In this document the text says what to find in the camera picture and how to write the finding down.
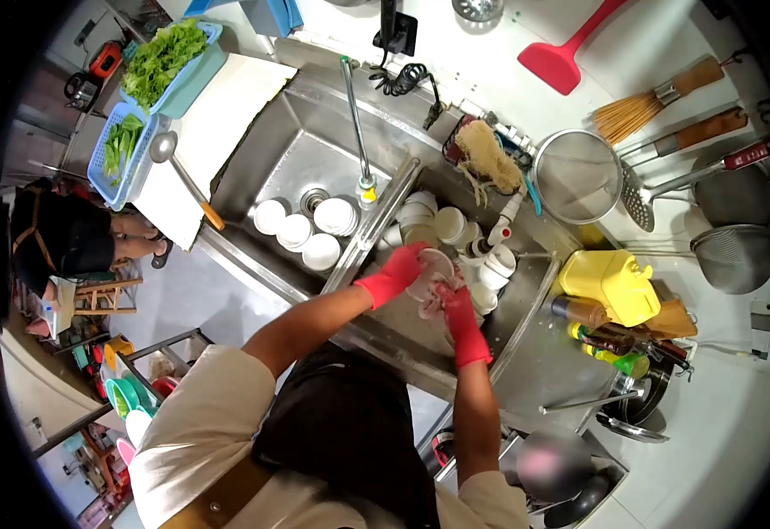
hand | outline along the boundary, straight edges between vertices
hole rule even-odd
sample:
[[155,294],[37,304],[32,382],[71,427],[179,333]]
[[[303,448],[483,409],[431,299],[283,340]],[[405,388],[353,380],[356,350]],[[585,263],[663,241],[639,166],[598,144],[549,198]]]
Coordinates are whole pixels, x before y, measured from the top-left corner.
[[467,287],[453,292],[445,283],[440,283],[436,293],[443,301],[444,322],[453,337],[456,370],[478,361],[489,363],[492,360],[491,351],[476,325],[471,293]]
[[375,311],[380,306],[390,302],[412,284],[417,276],[421,275],[423,267],[421,262],[417,260],[417,253],[428,247],[429,245],[425,242],[401,246],[393,251],[379,273],[353,283],[363,287],[370,294],[373,299],[370,304],[371,310]]

spiral cord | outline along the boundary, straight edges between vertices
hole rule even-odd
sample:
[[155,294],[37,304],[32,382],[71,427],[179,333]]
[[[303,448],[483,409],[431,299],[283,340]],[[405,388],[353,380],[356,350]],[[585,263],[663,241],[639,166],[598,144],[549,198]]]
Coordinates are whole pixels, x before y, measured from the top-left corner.
[[370,80],[378,80],[379,84],[376,90],[382,89],[382,93],[386,96],[403,96],[408,94],[423,80],[428,78],[433,85],[433,94],[435,95],[435,102],[429,108],[429,113],[426,115],[426,119],[423,121],[423,130],[429,130],[429,127],[433,126],[433,123],[437,121],[438,117],[443,112],[443,104],[438,96],[437,83],[435,82],[435,76],[432,75],[426,68],[425,64],[421,63],[408,63],[397,77],[391,79],[388,70],[385,69],[385,62],[388,60],[388,52],[382,56],[379,66],[373,66],[372,68],[378,70],[368,77]]

wooden stool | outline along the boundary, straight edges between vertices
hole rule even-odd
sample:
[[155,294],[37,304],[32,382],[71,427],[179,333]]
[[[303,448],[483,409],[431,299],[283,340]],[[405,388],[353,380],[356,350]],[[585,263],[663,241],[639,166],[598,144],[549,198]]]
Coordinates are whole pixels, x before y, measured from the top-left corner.
[[[73,296],[75,302],[87,303],[87,308],[76,308],[73,311],[74,316],[94,316],[104,314],[134,314],[138,311],[135,307],[118,308],[117,298],[121,289],[134,284],[142,284],[141,278],[123,279],[119,281],[104,281],[103,283],[92,284],[78,287]],[[103,308],[97,306],[98,301],[106,300],[108,306]]]

drain strainer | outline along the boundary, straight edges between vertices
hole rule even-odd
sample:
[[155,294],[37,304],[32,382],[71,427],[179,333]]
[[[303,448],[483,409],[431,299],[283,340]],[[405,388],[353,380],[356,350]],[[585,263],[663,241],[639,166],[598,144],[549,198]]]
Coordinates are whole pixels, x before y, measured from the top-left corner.
[[299,211],[308,218],[315,217],[315,209],[321,205],[321,202],[329,198],[329,193],[319,187],[306,191],[303,197],[299,199]]

faucet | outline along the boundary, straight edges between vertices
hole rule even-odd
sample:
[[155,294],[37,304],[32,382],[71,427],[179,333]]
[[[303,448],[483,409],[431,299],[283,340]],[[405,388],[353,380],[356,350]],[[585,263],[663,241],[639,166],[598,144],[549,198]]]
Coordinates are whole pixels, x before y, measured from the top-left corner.
[[347,100],[349,102],[349,113],[353,118],[353,128],[355,131],[355,142],[359,148],[359,165],[361,166],[361,175],[359,176],[358,191],[361,195],[359,202],[371,204],[377,199],[374,188],[377,179],[370,175],[370,164],[367,161],[367,149],[365,149],[365,139],[361,135],[361,122],[359,121],[359,109],[355,105],[355,93],[353,91],[353,70],[346,55],[341,57],[341,71],[344,73],[344,82],[347,84]]

